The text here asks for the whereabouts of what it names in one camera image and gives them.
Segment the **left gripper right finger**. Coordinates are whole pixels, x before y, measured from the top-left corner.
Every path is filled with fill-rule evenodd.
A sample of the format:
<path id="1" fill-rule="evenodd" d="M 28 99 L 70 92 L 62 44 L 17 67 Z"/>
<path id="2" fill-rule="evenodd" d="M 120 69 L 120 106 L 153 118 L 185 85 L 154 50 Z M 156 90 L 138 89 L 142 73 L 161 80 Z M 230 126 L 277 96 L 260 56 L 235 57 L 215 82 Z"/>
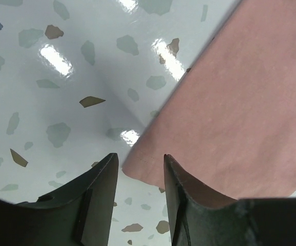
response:
<path id="1" fill-rule="evenodd" d="M 230 198 L 169 154 L 164 184 L 172 245 L 296 245 L 296 198 Z"/>

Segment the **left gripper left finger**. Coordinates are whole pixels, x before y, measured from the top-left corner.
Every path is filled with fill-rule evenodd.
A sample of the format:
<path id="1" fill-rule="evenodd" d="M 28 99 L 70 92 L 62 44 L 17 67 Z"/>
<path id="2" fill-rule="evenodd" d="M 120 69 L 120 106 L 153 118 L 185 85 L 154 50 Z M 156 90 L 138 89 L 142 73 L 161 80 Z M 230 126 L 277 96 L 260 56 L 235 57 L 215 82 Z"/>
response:
<path id="1" fill-rule="evenodd" d="M 0 245 L 108 245 L 118 168 L 110 153 L 36 202 L 0 199 Z"/>

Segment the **pink t shirt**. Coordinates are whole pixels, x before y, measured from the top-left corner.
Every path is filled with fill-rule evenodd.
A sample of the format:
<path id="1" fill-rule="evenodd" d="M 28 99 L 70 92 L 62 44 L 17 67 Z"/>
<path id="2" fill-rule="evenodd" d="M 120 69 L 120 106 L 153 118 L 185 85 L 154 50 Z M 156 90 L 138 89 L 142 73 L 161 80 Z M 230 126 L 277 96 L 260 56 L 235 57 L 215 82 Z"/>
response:
<path id="1" fill-rule="evenodd" d="M 242 1 L 123 172 L 164 187 L 165 154 L 232 198 L 296 191 L 296 1 Z"/>

